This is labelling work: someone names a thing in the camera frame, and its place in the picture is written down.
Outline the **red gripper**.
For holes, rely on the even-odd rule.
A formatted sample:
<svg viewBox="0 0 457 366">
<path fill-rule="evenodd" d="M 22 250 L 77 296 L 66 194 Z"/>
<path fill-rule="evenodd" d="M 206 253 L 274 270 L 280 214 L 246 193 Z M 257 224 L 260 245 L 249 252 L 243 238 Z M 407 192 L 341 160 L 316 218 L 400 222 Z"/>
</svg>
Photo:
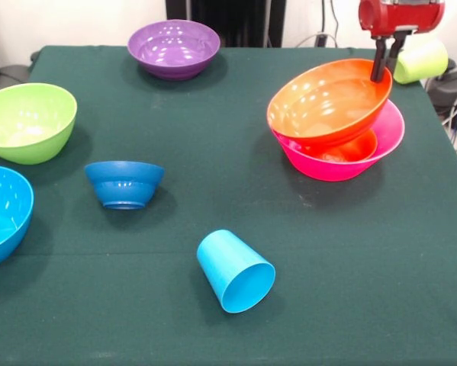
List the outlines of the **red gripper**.
<svg viewBox="0 0 457 366">
<path fill-rule="evenodd" d="M 438 26 L 444 13 L 444 1 L 361 0 L 358 10 L 359 24 L 375 38 L 376 45 L 371 81 L 378 83 L 383 78 L 386 37 L 394 38 L 388 54 L 388 69 L 395 70 L 399 52 L 407 37 L 406 32 L 429 33 Z"/>
</svg>

